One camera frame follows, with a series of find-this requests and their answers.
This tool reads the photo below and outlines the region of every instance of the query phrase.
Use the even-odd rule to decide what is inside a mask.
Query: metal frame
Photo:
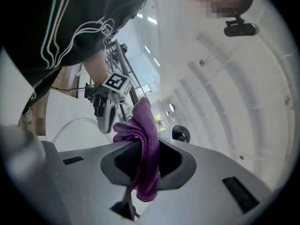
[[[120,61],[120,66],[121,66],[121,69],[119,68],[118,64],[113,60],[112,58],[112,52],[114,53],[117,53],[117,56],[119,58],[119,61]],[[118,42],[118,40],[114,40],[113,42],[111,42],[110,44],[108,44],[106,46],[106,56],[108,56],[109,60],[107,61],[107,59],[105,60],[107,65],[108,65],[108,72],[109,73],[113,73],[115,71],[115,68],[114,66],[116,66],[118,68],[118,70],[124,74],[125,76],[128,76],[130,77],[129,73],[132,73],[133,76],[135,77],[135,79],[137,80],[137,83],[138,83],[138,87],[136,88],[141,88],[142,89],[142,92],[143,92],[143,95],[142,97],[147,97],[146,96],[146,93],[144,92],[139,80],[137,79],[125,53],[123,52],[123,50],[121,49],[121,46]],[[129,95],[130,95],[130,98],[132,100],[132,103],[133,105],[136,105],[137,102],[139,101],[139,98],[135,92],[135,88],[132,86],[132,88],[130,89],[130,92],[129,92]],[[120,104],[120,109],[121,109],[121,112],[122,112],[122,116],[123,116],[123,119],[125,121],[127,121],[127,117],[126,117],[126,114],[125,114],[125,111],[124,111],[124,107],[122,104]]]

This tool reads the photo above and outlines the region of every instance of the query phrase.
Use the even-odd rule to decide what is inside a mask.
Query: purple towel
[[[150,102],[143,97],[132,110],[133,117],[126,122],[117,122],[113,129],[118,134],[113,142],[131,141],[139,137],[142,146],[142,159],[136,177],[132,180],[131,191],[136,189],[136,197],[142,202],[150,202],[156,196],[159,142],[158,132],[151,113]]]

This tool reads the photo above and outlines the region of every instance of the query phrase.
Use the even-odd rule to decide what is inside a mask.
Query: gray plastic surface
[[[39,213],[55,224],[134,223],[110,210],[122,201],[126,187],[110,183],[100,169],[101,159],[106,154],[130,142],[58,153],[50,142],[42,145],[36,139],[27,141],[29,144],[21,144],[9,152],[6,164],[9,167],[12,159],[24,153],[34,154],[25,173],[16,172],[22,164],[27,164],[25,160],[8,170],[16,187]],[[137,224],[224,225],[238,222],[243,213],[222,182],[227,177],[236,177],[260,203],[271,195],[262,181],[227,156],[185,142],[166,141],[192,154],[197,162],[196,171],[179,189],[158,191]],[[77,156],[83,160],[69,165],[62,161]]]

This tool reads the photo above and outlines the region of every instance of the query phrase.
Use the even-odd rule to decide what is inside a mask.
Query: gray panel
[[[233,82],[235,83],[238,90],[240,91],[240,95],[242,96],[243,102],[247,108],[253,133],[254,156],[262,158],[263,154],[260,154],[259,150],[265,142],[265,126],[263,125],[262,121],[262,110],[253,109],[259,104],[258,98],[255,96],[255,93],[251,89],[250,85],[247,83],[247,78],[244,77],[244,73],[241,71],[239,64],[237,64],[234,61],[230,61],[226,64],[225,69],[230,75]],[[261,162],[255,161],[253,173],[259,176],[260,170]]]
[[[210,99],[220,117],[221,123],[223,125],[223,129],[226,134],[227,142],[229,145],[230,156],[233,160],[236,160],[236,154],[235,154],[235,152],[233,152],[233,151],[235,151],[235,144],[233,143],[233,133],[232,133],[232,130],[231,130],[231,127],[229,124],[229,120],[228,120],[226,114],[224,114],[225,111],[223,109],[222,103],[221,103],[220,99],[218,98],[217,94],[215,93],[213,87],[210,84],[207,84],[207,80],[201,71],[198,73],[197,78],[199,79],[202,86],[206,90],[208,96],[210,97]]]
[[[227,54],[220,46],[216,46],[213,53],[212,53],[216,59],[221,63],[221,64],[225,64],[229,57],[230,54]]]
[[[186,84],[186,82],[183,79],[180,80],[179,83],[182,85],[184,91],[188,94],[189,99],[190,99],[193,107],[195,108],[195,110],[197,112],[197,115],[199,116],[201,122],[203,123],[205,132],[206,132],[206,134],[208,136],[208,139],[210,141],[210,145],[212,146],[212,148],[214,150],[218,150],[217,147],[216,147],[216,144],[214,143],[210,126],[209,126],[209,124],[208,124],[208,122],[206,120],[204,112],[202,111],[202,108],[200,107],[197,99],[193,96],[193,93],[191,92],[191,90],[189,89],[188,85]]]
[[[273,4],[270,3],[266,7],[258,26],[261,29],[258,37],[278,59],[296,49],[297,46],[288,26]]]
[[[224,225],[234,224],[243,215],[222,179],[235,176],[247,190],[263,202],[271,195],[267,186],[251,172],[227,156],[176,140],[167,142],[193,154],[197,161],[194,176],[180,189],[158,192],[141,215],[145,225]]]
[[[116,186],[109,182],[100,169],[102,158],[129,142],[118,142],[114,145],[105,145],[83,150],[61,152],[62,160],[81,156],[83,161],[68,165],[67,171],[73,181],[86,192],[91,192],[94,199],[101,201],[107,208],[119,202],[125,194],[125,187]]]
[[[298,50],[292,56],[287,56],[280,61],[280,65],[285,72],[292,95],[293,110],[295,118],[295,135],[293,142],[288,142],[285,166],[282,170],[280,185],[283,185],[291,174],[294,163],[297,161],[300,152],[300,56]]]
[[[181,107],[184,109],[184,108],[185,108],[185,104],[184,104],[182,98],[180,97],[179,92],[178,92],[176,89],[174,90],[174,94],[176,95],[176,97],[178,97],[178,101],[180,102]],[[204,145],[204,142],[202,141],[202,138],[201,138],[199,132],[198,132],[197,129],[196,129],[197,127],[195,126],[195,124],[194,124],[194,122],[193,122],[193,119],[190,117],[189,113],[187,113],[186,119],[188,119],[190,122],[192,122],[193,130],[196,132],[195,134],[196,134],[196,136],[197,136],[197,140],[198,140],[198,141],[200,142],[200,144],[203,146],[203,145]]]

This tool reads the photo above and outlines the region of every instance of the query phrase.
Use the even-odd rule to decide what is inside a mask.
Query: black slot
[[[130,219],[132,221],[135,220],[132,204],[130,202],[117,202],[115,205],[113,205],[113,207],[111,207],[111,210],[127,219]]]
[[[225,184],[244,214],[259,204],[259,202],[236,177],[225,178],[222,182]]]
[[[182,162],[182,155],[178,151],[166,146],[162,142],[159,143],[160,152],[158,167],[160,171],[160,177],[163,178],[180,166]],[[141,155],[141,146],[138,143],[135,146],[132,146],[130,149],[123,152],[122,154],[118,155],[114,159],[114,164],[122,172],[124,172],[131,179],[133,179],[136,176],[137,170],[140,166]]]
[[[81,160],[83,160],[83,158],[78,156],[78,157],[72,157],[72,158],[64,159],[62,161],[64,162],[65,165],[70,165],[72,163],[77,163]]]

